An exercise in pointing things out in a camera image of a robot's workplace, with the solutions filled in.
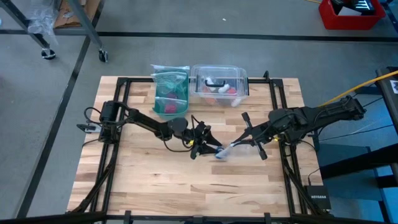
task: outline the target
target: wooden tabletop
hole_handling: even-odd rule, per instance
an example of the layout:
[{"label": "wooden tabletop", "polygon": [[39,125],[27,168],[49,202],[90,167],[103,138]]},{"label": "wooden tabletop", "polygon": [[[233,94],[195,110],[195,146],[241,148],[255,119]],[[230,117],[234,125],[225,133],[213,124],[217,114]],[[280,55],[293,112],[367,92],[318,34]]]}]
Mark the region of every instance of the wooden tabletop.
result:
[{"label": "wooden tabletop", "polygon": [[[104,101],[113,99],[117,79],[101,78],[95,108],[100,110]],[[283,81],[288,107],[304,106],[299,81],[296,78]],[[250,96],[237,108],[209,106],[203,99],[191,97],[186,118],[190,121],[194,114],[199,121],[211,125],[213,136],[226,146],[246,127],[242,112],[249,113],[253,126],[268,120],[272,110],[268,84],[250,84],[249,89]],[[132,83],[128,105],[161,121],[152,111],[154,94],[153,83]],[[277,97],[281,108],[278,91]],[[98,116],[94,112],[91,118],[97,120]],[[97,137],[87,134],[85,141]],[[68,210],[74,209],[94,186],[102,145],[93,142],[83,148]],[[175,138],[167,141],[167,145],[175,150],[185,149],[181,140]],[[226,161],[217,160],[214,155],[191,160],[189,152],[170,152],[152,132],[127,124],[123,127],[108,214],[123,215],[125,210],[131,210],[132,215],[261,217],[269,212],[273,217],[288,217],[278,144],[270,142],[263,147],[268,155],[264,161],[255,148],[240,150]],[[317,156],[311,146],[299,144],[297,157],[302,181],[307,184],[309,173],[318,169]],[[311,175],[311,181],[313,185],[322,184],[319,171]],[[292,186],[299,212],[297,191]]]}]

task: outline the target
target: concrete floor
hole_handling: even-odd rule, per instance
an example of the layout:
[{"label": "concrete floor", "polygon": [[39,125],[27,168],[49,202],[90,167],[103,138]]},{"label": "concrete floor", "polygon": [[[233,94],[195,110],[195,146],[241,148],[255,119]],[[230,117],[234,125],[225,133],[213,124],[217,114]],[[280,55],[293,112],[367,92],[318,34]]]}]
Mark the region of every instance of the concrete floor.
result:
[{"label": "concrete floor", "polygon": [[[13,1],[22,12],[26,1]],[[329,35],[396,37],[388,17],[369,31],[325,30],[318,4],[301,0],[120,0],[107,1],[97,30],[131,32],[204,32],[229,34]],[[1,29],[18,26],[0,9]],[[0,35],[0,219],[11,218],[21,202],[37,155],[72,73],[84,37],[57,37],[58,58],[45,61],[40,48],[27,35]],[[279,40],[178,39],[102,37],[110,62],[98,60],[90,45],[49,162],[35,195],[30,216],[65,211],[72,189],[84,133],[83,109],[94,102],[102,75],[149,75],[150,64],[221,64],[243,67],[250,77],[265,70],[271,77],[299,78],[304,101],[317,106],[337,94],[372,79],[375,69],[398,65],[398,45],[355,42],[302,42]],[[359,96],[363,103],[375,96]],[[358,122],[340,122],[326,128],[322,138],[350,133],[370,125],[391,124],[382,101],[369,106]],[[345,138],[354,146],[378,149],[398,142],[394,128]],[[341,143],[340,140],[327,141]],[[380,169],[381,175],[389,169]],[[397,189],[385,190],[387,202],[398,210]],[[338,217],[379,220],[380,213],[366,212],[374,202],[333,198]]]}]

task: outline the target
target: plastic container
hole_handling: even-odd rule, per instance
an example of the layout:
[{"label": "plastic container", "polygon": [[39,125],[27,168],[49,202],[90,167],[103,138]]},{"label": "plastic container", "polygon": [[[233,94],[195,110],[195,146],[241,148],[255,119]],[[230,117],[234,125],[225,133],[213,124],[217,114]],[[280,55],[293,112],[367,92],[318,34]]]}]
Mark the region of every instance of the plastic container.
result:
[{"label": "plastic container", "polygon": [[338,16],[335,14],[330,0],[323,0],[319,5],[319,13],[326,29],[338,30],[369,30],[381,18],[386,16],[379,0],[371,0],[375,9],[373,16]]},{"label": "plastic container", "polygon": [[229,65],[195,65],[191,71],[190,92],[210,105],[238,106],[248,92],[248,75]]}]

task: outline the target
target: red box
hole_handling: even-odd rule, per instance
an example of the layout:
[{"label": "red box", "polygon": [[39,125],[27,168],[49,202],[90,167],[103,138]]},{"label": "red box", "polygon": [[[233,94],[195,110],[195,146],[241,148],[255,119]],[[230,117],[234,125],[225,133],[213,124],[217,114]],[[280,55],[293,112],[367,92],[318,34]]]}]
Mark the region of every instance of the red box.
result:
[{"label": "red box", "polygon": [[323,0],[319,5],[319,13],[321,14],[323,25],[326,29],[339,30],[369,30],[381,18],[386,16],[379,0],[371,0],[376,11],[373,16],[338,16],[333,10],[330,0]]}]

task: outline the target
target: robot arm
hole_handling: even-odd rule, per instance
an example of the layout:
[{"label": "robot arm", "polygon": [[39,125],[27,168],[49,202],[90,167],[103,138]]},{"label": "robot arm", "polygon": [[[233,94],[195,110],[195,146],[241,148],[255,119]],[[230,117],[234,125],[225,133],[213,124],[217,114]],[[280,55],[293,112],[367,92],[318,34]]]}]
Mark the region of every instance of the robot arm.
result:
[{"label": "robot arm", "polygon": [[238,144],[257,146],[261,159],[264,160],[267,159],[267,155],[261,143],[269,143],[275,135],[279,135],[279,141],[296,145],[309,132],[340,120],[362,119],[365,112],[359,101],[350,96],[342,98],[339,102],[316,108],[304,106],[274,110],[268,114],[269,121],[255,127],[252,126],[249,115],[245,112],[242,117],[247,128],[233,144],[234,146]]},{"label": "robot arm", "polygon": [[[127,113],[126,118],[122,121],[116,121],[119,109],[124,109]],[[222,146],[222,144],[211,135],[211,126],[205,125],[202,121],[198,122],[196,127],[192,127],[192,129],[187,128],[188,121],[185,118],[175,118],[168,122],[161,123],[119,101],[104,102],[99,116],[99,122],[102,128],[98,140],[108,144],[114,144],[117,138],[116,133],[118,128],[129,123],[152,131],[155,137],[162,141],[168,141],[174,136],[181,139],[186,144],[192,143],[190,154],[192,159],[195,159],[198,153],[199,155],[216,153],[216,149],[207,144]]]}]

